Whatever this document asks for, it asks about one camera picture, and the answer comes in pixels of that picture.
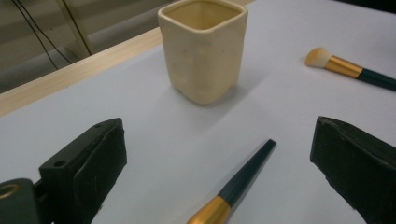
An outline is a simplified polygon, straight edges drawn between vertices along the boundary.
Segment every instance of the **white table surface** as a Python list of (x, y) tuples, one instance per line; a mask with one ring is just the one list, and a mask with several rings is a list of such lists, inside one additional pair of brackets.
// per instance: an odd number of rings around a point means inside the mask
[(396, 15), (328, 0), (249, 4), (237, 88), (200, 106), (175, 91), (159, 46), (0, 118), (0, 182), (97, 122), (123, 119), (128, 164), (93, 223), (185, 223), (263, 141), (277, 146), (229, 223), (364, 223), (309, 161), (318, 116), (396, 146), (396, 92), (306, 67), (335, 55), (396, 78)]

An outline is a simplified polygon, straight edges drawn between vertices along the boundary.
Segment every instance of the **ceramic cup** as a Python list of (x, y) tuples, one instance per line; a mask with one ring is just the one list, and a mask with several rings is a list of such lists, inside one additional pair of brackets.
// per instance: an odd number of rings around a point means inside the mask
[(158, 12), (172, 85), (199, 105), (236, 85), (248, 10), (225, 0), (182, 0)]

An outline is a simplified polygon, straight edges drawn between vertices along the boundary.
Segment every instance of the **screw hole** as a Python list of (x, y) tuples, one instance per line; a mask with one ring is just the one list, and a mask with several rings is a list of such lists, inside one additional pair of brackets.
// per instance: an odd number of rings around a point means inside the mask
[(18, 191), (18, 184), (9, 184), (0, 188), (0, 199), (5, 199)]
[(57, 161), (53, 164), (55, 167), (61, 167), (66, 163), (66, 161)]

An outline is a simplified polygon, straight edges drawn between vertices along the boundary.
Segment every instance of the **makeup brush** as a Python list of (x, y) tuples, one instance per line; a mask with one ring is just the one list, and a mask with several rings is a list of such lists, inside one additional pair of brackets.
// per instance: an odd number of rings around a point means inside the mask
[(222, 224), (231, 209), (247, 189), (253, 177), (274, 149), (276, 142), (268, 140), (256, 154), (231, 178), (216, 197), (193, 215), (187, 224)]
[(353, 77), (369, 84), (396, 91), (395, 79), (334, 56), (324, 48), (312, 49), (305, 58), (305, 65), (325, 68), (344, 76)]

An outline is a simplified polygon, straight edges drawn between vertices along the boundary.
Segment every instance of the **cup rim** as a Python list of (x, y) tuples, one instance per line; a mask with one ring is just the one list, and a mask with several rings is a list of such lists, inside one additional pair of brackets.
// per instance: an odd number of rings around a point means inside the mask
[[(214, 3), (214, 4), (217, 4), (217, 5), (224, 6), (224, 7), (230, 7), (231, 9), (235, 9), (237, 11), (240, 11), (240, 13), (238, 15), (228, 19), (227, 21), (223, 21), (223, 22), (221, 22), (221, 23), (219, 23), (219, 24), (217, 24), (217, 25), (215, 25), (213, 27), (210, 27), (210, 28), (204, 29), (204, 30), (194, 29), (194, 28), (192, 28), (192, 27), (190, 27), (188, 25), (183, 24), (180, 21), (176, 21), (176, 20), (168, 17), (165, 14), (165, 13), (167, 13), (169, 11), (175, 10), (175, 9), (177, 9), (179, 7), (184, 7), (187, 4), (190, 4), (190, 3), (193, 3), (193, 2), (210, 2), (210, 3)], [(194, 33), (211, 33), (213, 31), (217, 30), (220, 26), (224, 26), (224, 25), (227, 25), (228, 23), (236, 21), (239, 18), (244, 17), (246, 14), (248, 14), (248, 9), (246, 7), (238, 5), (238, 4), (233, 3), (233, 2), (225, 1), (225, 0), (216, 0), (216, 1), (213, 1), (213, 0), (180, 0), (180, 1), (177, 1), (175, 3), (172, 3), (172, 4), (168, 5), (166, 7), (163, 7), (163, 8), (161, 8), (158, 11), (158, 17), (159, 18), (167, 20), (167, 21), (170, 21), (170, 22), (172, 22), (172, 23), (174, 23), (174, 24), (176, 24), (178, 26), (181, 26), (184, 29), (187, 29), (187, 30), (189, 30), (191, 32), (194, 32)]]

